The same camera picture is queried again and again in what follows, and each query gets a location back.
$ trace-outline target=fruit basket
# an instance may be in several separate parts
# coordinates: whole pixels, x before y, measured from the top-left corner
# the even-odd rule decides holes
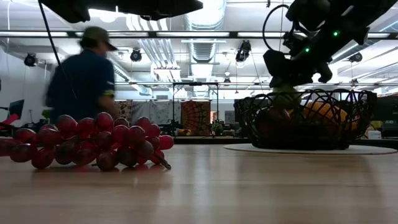
[[[370,91],[306,90],[247,97],[234,107],[255,147],[332,150],[365,133],[376,100]]]

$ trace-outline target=ceiling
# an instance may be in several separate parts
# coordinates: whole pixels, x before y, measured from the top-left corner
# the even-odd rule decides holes
[[[282,1],[272,1],[271,9]],[[262,23],[268,15],[270,8],[266,8],[266,1],[255,0],[227,0],[225,17],[221,30],[225,31],[261,31]],[[83,30],[86,26],[100,26],[107,30],[129,30],[126,25],[126,15],[120,15],[114,22],[103,22],[97,15],[92,15],[92,19],[86,23],[69,24],[60,19],[52,11],[46,10],[47,19],[51,30]],[[290,29],[290,22],[284,17],[285,10],[278,10],[271,16],[267,23],[266,31],[283,32]],[[379,32],[385,26],[392,24],[397,20],[398,7],[393,7],[385,15],[380,17],[371,25],[371,32]],[[183,16],[173,17],[166,20],[168,29],[171,31],[186,30]],[[35,0],[0,0],[0,30],[44,30],[44,22],[39,11],[37,1]],[[76,39],[55,39],[55,45],[58,48],[59,55],[62,58],[69,54],[77,54],[80,48]],[[112,39],[112,44],[121,49],[117,53],[117,63],[125,71],[129,72],[128,76],[137,81],[153,81],[150,75],[151,64],[145,52],[142,53],[142,60],[140,62],[131,62],[129,55],[133,48],[139,48],[140,44],[137,39]],[[258,82],[258,79],[267,81],[269,74],[262,59],[263,53],[267,50],[264,42],[261,39],[250,40],[252,53],[245,61],[244,67],[237,68],[233,60],[236,54],[236,49],[241,44],[241,39],[226,39],[225,43],[218,44],[216,48],[216,57],[212,61],[213,69],[211,72],[212,81],[218,80],[222,82],[225,78],[225,72],[231,75],[231,81],[235,82],[238,77],[238,82]],[[272,39],[269,43],[274,49],[287,50],[281,45],[281,40]],[[190,66],[190,55],[188,44],[183,44],[181,39],[171,39],[175,59],[180,66],[180,76],[182,78],[188,77],[192,71]],[[354,43],[348,44],[340,52],[353,46]],[[392,80],[398,75],[398,68],[388,70],[388,72],[380,72],[382,67],[397,62],[398,51],[395,47],[398,46],[398,40],[383,40],[361,51],[364,59],[362,62],[351,64],[349,62],[340,61],[334,63],[331,67],[334,72],[334,81],[345,82],[350,81],[352,77],[360,77],[364,74],[374,72],[373,76],[363,82],[379,82],[385,79]],[[48,39],[30,39],[30,38],[11,38],[9,49],[15,50],[21,55],[25,54],[26,49],[31,50],[36,47],[36,53],[39,59],[46,60],[47,63],[54,63],[55,59],[51,51],[49,51],[50,42]]]

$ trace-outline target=table surface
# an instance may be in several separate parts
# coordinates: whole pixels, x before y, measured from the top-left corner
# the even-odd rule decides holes
[[[37,171],[0,158],[2,223],[398,223],[398,154],[315,156],[220,145],[166,151],[172,170]]]

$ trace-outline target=person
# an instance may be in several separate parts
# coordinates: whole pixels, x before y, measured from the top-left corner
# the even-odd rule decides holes
[[[79,121],[108,112],[119,113],[114,105],[113,64],[106,59],[117,50],[109,43],[109,34],[100,27],[87,27],[80,40],[82,51],[55,69],[45,96],[45,105],[53,108],[51,122],[63,114]]]

